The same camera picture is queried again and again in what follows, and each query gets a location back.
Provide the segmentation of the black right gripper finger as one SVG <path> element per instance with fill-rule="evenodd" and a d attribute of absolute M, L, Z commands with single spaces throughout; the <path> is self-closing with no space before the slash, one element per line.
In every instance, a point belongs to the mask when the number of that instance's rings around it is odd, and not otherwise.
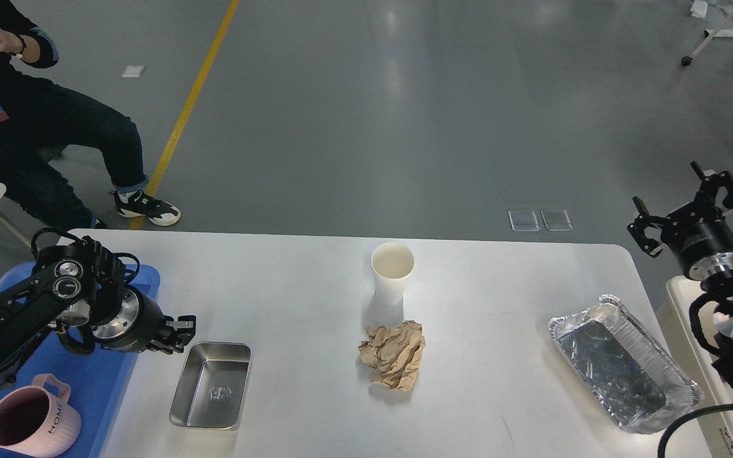
<path fill-rule="evenodd" d="M 663 252 L 664 243 L 662 240 L 648 237 L 646 230 L 656 229 L 660 231 L 660 234 L 663 234 L 663 231 L 671 226 L 671 220 L 667 217 L 650 214 L 641 198 L 633 197 L 632 200 L 635 209 L 638 211 L 638 216 L 634 218 L 633 223 L 627 226 L 627 231 L 646 255 L 657 258 Z"/>
<path fill-rule="evenodd" d="M 733 173 L 728 170 L 708 172 L 692 160 L 690 168 L 700 179 L 700 188 L 693 203 L 699 206 L 720 208 L 724 214 L 733 214 Z"/>

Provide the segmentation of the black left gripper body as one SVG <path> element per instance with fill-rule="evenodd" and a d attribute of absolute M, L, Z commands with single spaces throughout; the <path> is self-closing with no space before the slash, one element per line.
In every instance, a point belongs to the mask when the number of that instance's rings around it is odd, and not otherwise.
<path fill-rule="evenodd" d="M 92 328 L 94 342 L 105 350 L 139 353 L 148 350 L 156 336 L 166 337 L 172 328 L 157 302 L 134 286 L 120 293 L 120 309 L 107 324 Z"/>

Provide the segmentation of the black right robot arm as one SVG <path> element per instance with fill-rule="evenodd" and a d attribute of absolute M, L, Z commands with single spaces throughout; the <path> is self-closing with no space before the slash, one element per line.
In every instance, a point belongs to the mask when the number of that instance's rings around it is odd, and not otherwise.
<path fill-rule="evenodd" d="M 683 275 L 700 284 L 701 295 L 686 310 L 690 332 L 713 356 L 712 369 L 733 389 L 733 232 L 725 221 L 733 214 L 733 176 L 727 170 L 705 171 L 697 162 L 690 167 L 700 179 L 692 201 L 666 216 L 654 216 L 634 197 L 638 213 L 627 231 L 652 258 L 668 247 Z M 673 421 L 661 435 L 657 455 L 666 456 L 670 438 L 684 424 L 727 412 L 733 412 L 733 403 L 699 408 Z"/>

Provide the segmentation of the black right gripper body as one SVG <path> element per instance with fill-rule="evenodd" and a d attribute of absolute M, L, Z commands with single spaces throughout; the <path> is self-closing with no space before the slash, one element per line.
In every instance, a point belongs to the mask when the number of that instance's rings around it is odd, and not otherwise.
<path fill-rule="evenodd" d="M 661 241 L 674 253 L 687 279 L 704 281 L 733 270 L 733 232 L 720 209 L 684 205 L 666 218 L 669 223 L 661 229 Z"/>

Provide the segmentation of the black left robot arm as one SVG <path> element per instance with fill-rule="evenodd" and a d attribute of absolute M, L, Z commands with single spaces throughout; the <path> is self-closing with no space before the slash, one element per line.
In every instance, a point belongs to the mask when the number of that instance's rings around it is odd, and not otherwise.
<path fill-rule="evenodd" d="M 167 316 L 154 299 L 133 285 L 140 269 L 127 270 L 131 253 L 113 252 L 88 235 L 67 238 L 67 246 L 38 249 L 30 276 L 0 293 L 0 389 L 12 386 L 17 372 L 50 333 L 64 348 L 89 356 L 105 350 L 181 353 L 196 334 L 196 317 Z"/>

